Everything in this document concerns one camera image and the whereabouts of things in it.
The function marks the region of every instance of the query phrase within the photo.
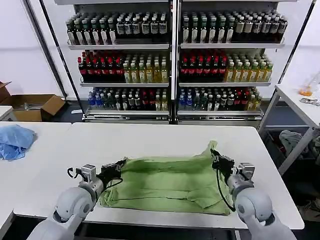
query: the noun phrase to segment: white table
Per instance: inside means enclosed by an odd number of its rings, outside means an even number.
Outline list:
[[[280,220],[291,229],[303,229],[304,222],[257,130],[247,126],[194,126],[74,123],[60,149],[60,158],[50,161],[29,185],[15,205],[20,216],[47,217],[59,194],[77,186],[80,179],[67,175],[68,167],[114,163],[126,156],[192,156],[200,154],[210,140],[217,150],[239,162],[250,162],[256,170],[253,181],[271,197]],[[105,208],[96,205],[86,222],[181,228],[246,229],[236,213],[229,216],[198,213],[154,212]]]
[[[11,224],[13,208],[18,198],[28,183],[48,163],[49,156],[59,156],[59,153],[53,151],[71,127],[71,123],[0,121],[0,127],[15,124],[35,131],[36,139],[25,157],[14,161],[0,160],[0,239]]]
[[[17,121],[12,106],[0,106],[0,121]]]
[[[262,134],[264,132],[268,115],[271,109],[276,106],[280,97],[306,124],[309,125],[309,129],[303,135],[302,139],[279,167],[278,171],[283,175],[302,153],[303,149],[305,149],[309,142],[319,135],[320,106],[300,102],[300,99],[304,96],[298,93],[298,89],[294,89],[291,86],[277,84],[275,85],[275,90],[275,95],[273,96],[260,123],[259,133]]]

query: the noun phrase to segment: bottle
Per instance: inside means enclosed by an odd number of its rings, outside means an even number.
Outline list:
[[[125,19],[124,32],[125,32],[125,35],[126,35],[128,38],[132,38],[132,35],[133,35],[132,23],[131,23],[131,20],[130,20],[129,17],[127,17],[127,18]]]
[[[272,74],[272,68],[274,64],[272,62],[268,63],[267,69],[264,71],[263,77],[262,77],[262,82],[268,83]]]
[[[249,75],[249,68],[250,68],[250,62],[246,62],[244,64],[244,67],[241,71],[241,75],[240,75],[240,82],[241,83],[247,83],[249,80],[248,80],[248,75]]]
[[[193,17],[193,26],[191,29],[191,43],[195,44],[197,42],[197,37],[198,37],[198,18]]]
[[[270,27],[270,30],[269,30],[269,38],[268,40],[270,42],[273,42],[273,43],[276,43],[277,42],[277,32],[278,32],[278,28],[279,28],[279,17],[276,16],[274,18],[274,21],[271,23],[271,27]]]
[[[207,41],[207,18],[202,18],[202,27],[200,31],[200,43],[204,44]]]
[[[267,17],[266,20],[262,24],[261,33],[260,33],[260,41],[268,42],[269,31],[271,27],[271,17]]]
[[[239,17],[238,21],[236,21],[235,26],[235,34],[234,34],[234,42],[243,42],[243,31],[245,27],[244,17]]]
[[[97,28],[97,21],[95,19],[92,19],[91,25],[92,25],[91,34],[94,39],[94,44],[100,45],[100,37],[99,37],[99,29]]]
[[[218,40],[217,40],[218,44],[221,44],[224,41],[225,24],[226,24],[226,18],[223,16],[220,18],[220,27],[218,29]]]
[[[254,83],[257,79],[257,72],[258,72],[258,63],[256,61],[253,62],[253,66],[251,68],[251,70],[249,70],[249,74],[248,74],[248,79],[249,79],[249,83]]]
[[[81,29],[79,20],[74,20],[74,25],[75,25],[76,37],[78,39],[79,44],[86,45],[87,42],[85,41],[85,37],[83,35],[83,30]]]
[[[168,83],[168,70],[167,70],[167,64],[165,61],[161,63],[161,75],[162,75],[162,83]]]
[[[109,24],[109,36],[112,44],[116,44],[116,31],[115,31],[115,25],[114,25],[114,20],[112,18],[108,19],[108,24]]]
[[[239,83],[240,82],[240,76],[242,73],[242,65],[243,63],[239,61],[237,63],[237,66],[233,70],[233,75],[232,75],[232,82]]]
[[[257,73],[256,73],[256,76],[255,76],[255,81],[257,83],[262,83],[262,78],[265,74],[265,71],[266,71],[266,62],[265,61],[262,61],[260,63],[260,68],[258,69]]]
[[[162,94],[162,111],[168,111],[168,100],[165,94]]]
[[[151,34],[152,34],[152,36],[154,38],[157,37],[157,35],[159,33],[159,23],[158,23],[156,17],[152,18],[152,22],[151,22],[150,26],[151,26]]]
[[[67,31],[66,33],[68,34],[69,37],[69,42],[71,45],[77,45],[77,34],[75,29],[73,28],[73,24],[71,21],[66,21],[65,22],[66,27],[67,27]]]
[[[227,108],[227,95],[223,94],[220,101],[219,110],[225,111]]]
[[[243,34],[242,34],[243,35],[242,40],[246,43],[248,43],[250,41],[253,24],[254,24],[253,17],[249,16],[247,18],[247,21],[245,21],[245,23],[244,23]]]
[[[232,41],[232,37],[234,34],[234,26],[235,26],[235,18],[232,16],[229,18],[229,24],[226,31],[225,43],[229,44]]]
[[[213,109],[213,111],[218,111],[219,110],[220,100],[221,100],[221,95],[217,94],[215,96],[215,100],[214,100],[214,109]]]
[[[138,77],[139,72],[137,71],[136,64],[134,62],[131,63],[131,78],[132,78],[132,83],[136,84],[138,83]]]
[[[116,24],[116,33],[120,38],[123,38],[125,36],[125,24],[122,21],[122,18],[117,19],[117,24]]]
[[[224,81],[226,83],[231,83],[233,81],[232,76],[234,74],[234,66],[235,63],[233,61],[229,62],[228,68],[226,69],[224,74]]]
[[[278,27],[278,31],[277,31],[277,39],[276,39],[277,43],[281,43],[282,37],[285,34],[287,26],[288,26],[287,18],[285,16],[282,16],[281,20],[280,20],[279,27]]]
[[[250,100],[248,101],[246,111],[253,111],[255,109],[255,102],[256,102],[256,96],[252,94]]]
[[[124,63],[123,64],[123,71],[124,71],[125,82],[127,84],[132,83],[132,77],[131,77],[131,73],[130,73],[129,68],[128,68],[128,63]]]
[[[211,17],[210,20],[211,20],[211,22],[210,22],[208,43],[213,44],[216,41],[216,21],[217,21],[217,18]]]
[[[227,110],[227,111],[231,111],[231,110],[232,110],[233,105],[234,105],[234,101],[235,101],[235,95],[230,94],[230,95],[228,96],[228,100],[227,100],[227,102],[226,102],[226,110]]]
[[[256,21],[253,23],[252,25],[252,41],[253,42],[257,42],[259,41],[259,33],[261,31],[261,27],[262,27],[262,21],[261,21],[261,16],[258,16]]]
[[[161,73],[159,62],[157,62],[157,61],[154,63],[153,79],[154,79],[155,83],[162,82],[162,73]]]

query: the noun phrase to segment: green cloth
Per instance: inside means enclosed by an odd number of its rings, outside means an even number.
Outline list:
[[[146,211],[230,214],[218,190],[216,170],[212,169],[210,149],[216,145],[210,141],[202,154],[192,157],[128,159],[121,169],[123,182],[104,191],[100,204]],[[229,201],[223,180],[220,186]]]

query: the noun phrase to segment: floor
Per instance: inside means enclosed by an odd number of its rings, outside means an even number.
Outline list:
[[[52,119],[52,122],[81,122],[82,113],[72,114],[73,110],[79,110],[80,107],[76,102],[70,102],[61,109]],[[280,102],[270,114],[267,125],[294,125],[300,126],[300,131],[305,131],[304,122],[285,104]],[[266,146],[270,155],[274,154],[271,147]],[[16,217],[4,240],[25,240],[39,223],[39,219],[29,217]],[[320,236],[320,222],[305,221],[303,230],[293,231],[297,240],[318,240]],[[116,224],[95,224],[84,223],[77,232],[76,239],[80,240],[101,240],[101,239],[117,239],[117,240],[235,240],[235,234],[231,230],[222,229],[182,229],[182,228],[160,228],[160,227],[143,227]],[[242,240],[250,240],[249,231],[240,231]]]

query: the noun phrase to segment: blue bottle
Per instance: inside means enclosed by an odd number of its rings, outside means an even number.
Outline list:
[[[192,97],[191,97],[191,95],[188,95],[188,98],[186,100],[185,110],[186,111],[191,111],[192,110],[192,104],[193,104]]]
[[[179,98],[179,110],[180,111],[183,111],[185,110],[186,108],[186,101],[185,101],[185,97],[184,95],[180,95],[180,98]]]

